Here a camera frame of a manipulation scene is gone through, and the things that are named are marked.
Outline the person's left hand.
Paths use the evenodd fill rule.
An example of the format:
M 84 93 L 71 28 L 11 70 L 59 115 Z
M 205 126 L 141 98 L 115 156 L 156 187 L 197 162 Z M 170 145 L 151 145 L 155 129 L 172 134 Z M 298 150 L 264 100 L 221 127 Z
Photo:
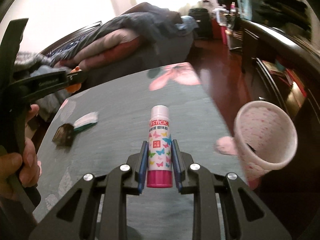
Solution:
M 8 152 L 1 156 L 1 197 L 19 200 L 16 191 L 8 182 L 8 178 L 19 171 L 19 180 L 24 187 L 37 184 L 40 177 L 40 167 L 37 163 L 35 145 L 28 137 L 24 139 L 23 154 Z

